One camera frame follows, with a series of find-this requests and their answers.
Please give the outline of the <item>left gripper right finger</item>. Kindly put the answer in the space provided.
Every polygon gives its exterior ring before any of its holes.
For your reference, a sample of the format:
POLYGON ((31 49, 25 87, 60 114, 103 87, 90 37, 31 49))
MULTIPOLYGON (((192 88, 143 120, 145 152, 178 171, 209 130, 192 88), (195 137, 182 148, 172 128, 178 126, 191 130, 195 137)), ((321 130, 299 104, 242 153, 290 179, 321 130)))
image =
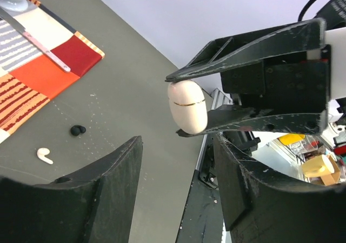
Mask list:
POLYGON ((345 185, 282 174, 214 135, 225 228, 233 242, 345 242, 345 185))

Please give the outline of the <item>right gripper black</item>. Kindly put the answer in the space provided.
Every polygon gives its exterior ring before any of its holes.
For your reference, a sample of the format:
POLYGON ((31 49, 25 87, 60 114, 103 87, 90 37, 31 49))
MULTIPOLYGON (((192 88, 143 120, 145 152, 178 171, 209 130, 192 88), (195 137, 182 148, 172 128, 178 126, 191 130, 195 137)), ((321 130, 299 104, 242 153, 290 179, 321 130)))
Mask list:
POLYGON ((165 80, 222 72, 222 88, 234 105, 208 111, 208 124, 197 136, 223 131, 321 134, 330 100, 331 46, 324 46, 325 32, 325 19, 313 18, 212 40, 165 80))

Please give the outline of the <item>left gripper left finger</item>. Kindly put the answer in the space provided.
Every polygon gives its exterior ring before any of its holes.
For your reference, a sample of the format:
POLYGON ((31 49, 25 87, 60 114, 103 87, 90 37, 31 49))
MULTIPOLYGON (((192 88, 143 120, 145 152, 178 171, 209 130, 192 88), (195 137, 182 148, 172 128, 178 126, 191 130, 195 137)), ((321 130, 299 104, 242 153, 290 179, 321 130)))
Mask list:
POLYGON ((49 184, 1 177, 1 242, 128 242, 142 155, 134 136, 49 184))

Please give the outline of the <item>pink beige earbud charging case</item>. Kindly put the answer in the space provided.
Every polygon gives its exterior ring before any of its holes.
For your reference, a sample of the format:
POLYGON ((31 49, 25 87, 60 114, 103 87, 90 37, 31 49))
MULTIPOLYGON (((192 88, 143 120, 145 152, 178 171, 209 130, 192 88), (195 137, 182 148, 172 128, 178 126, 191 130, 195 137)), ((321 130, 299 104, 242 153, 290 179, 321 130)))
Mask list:
POLYGON ((201 87, 192 80, 168 85, 169 106, 178 127, 187 134, 202 132, 208 123, 205 96, 201 87))

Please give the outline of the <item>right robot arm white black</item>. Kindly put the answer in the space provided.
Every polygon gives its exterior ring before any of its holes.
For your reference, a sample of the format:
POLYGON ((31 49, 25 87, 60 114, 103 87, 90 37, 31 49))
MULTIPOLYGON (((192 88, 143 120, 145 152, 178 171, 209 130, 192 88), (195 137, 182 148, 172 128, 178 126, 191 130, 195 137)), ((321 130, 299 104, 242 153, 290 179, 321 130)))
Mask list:
POLYGON ((345 100, 345 0, 304 20, 210 41, 166 77, 177 134, 316 135, 328 104, 345 100))

